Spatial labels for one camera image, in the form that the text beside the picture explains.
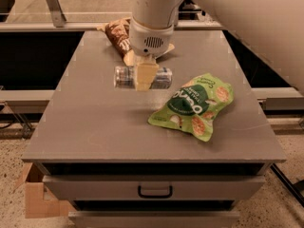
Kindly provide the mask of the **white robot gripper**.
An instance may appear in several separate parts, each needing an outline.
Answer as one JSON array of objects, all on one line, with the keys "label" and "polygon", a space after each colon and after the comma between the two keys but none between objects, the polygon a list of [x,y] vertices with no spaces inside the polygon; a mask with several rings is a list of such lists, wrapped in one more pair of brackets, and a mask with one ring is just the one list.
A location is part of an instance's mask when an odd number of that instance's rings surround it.
[{"label": "white robot gripper", "polygon": [[131,19],[129,41],[134,53],[138,55],[134,63],[134,86],[137,91],[147,91],[159,70],[154,57],[163,55],[170,45],[173,27],[147,28]]}]

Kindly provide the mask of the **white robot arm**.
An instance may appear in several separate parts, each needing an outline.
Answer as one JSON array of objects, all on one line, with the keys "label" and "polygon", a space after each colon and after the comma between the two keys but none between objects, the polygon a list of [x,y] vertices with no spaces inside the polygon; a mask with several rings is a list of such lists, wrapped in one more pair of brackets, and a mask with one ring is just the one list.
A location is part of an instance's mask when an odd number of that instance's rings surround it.
[{"label": "white robot arm", "polygon": [[[168,48],[183,0],[133,0],[130,43],[142,57]],[[304,0],[193,0],[298,92],[304,93]]]}]

